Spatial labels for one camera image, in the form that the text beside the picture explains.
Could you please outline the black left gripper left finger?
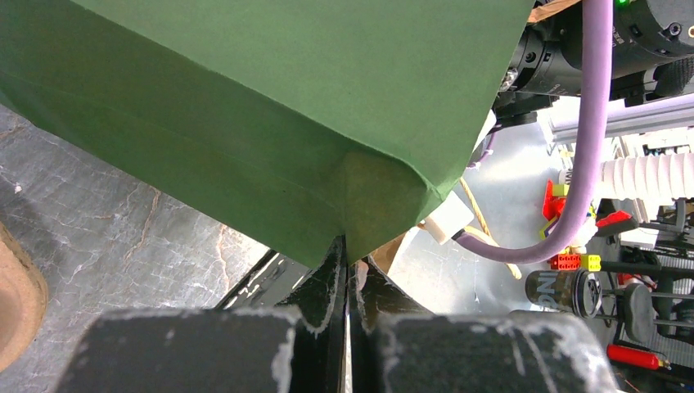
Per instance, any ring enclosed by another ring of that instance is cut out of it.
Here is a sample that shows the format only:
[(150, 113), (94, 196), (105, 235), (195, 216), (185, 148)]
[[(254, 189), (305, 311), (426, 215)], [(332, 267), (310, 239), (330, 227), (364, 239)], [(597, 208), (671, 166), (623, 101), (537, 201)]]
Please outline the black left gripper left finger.
[(340, 392), (345, 239), (272, 306), (122, 309), (79, 341), (59, 392)]

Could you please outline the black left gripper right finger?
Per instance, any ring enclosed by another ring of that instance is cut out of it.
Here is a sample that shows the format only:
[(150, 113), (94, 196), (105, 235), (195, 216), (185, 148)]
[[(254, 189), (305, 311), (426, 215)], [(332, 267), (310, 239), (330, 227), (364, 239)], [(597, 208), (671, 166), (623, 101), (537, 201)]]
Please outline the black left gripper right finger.
[(349, 267), (356, 392), (616, 392), (597, 339), (568, 314), (437, 315), (373, 263)]

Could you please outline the green paper bag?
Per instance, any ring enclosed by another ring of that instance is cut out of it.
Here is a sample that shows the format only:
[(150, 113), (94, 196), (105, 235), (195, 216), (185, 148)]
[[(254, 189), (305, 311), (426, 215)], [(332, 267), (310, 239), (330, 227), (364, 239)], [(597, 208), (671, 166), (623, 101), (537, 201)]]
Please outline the green paper bag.
[(4, 1), (1, 101), (309, 267), (463, 174), (531, 1)]

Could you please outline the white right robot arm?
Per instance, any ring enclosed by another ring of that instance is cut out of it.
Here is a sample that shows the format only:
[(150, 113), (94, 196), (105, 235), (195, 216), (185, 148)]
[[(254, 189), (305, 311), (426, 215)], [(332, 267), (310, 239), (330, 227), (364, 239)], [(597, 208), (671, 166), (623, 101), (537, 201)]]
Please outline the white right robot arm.
[(499, 123), (590, 89), (625, 106), (692, 92), (691, 1), (571, 1), (543, 16), (553, 5), (535, 3), (492, 106)]

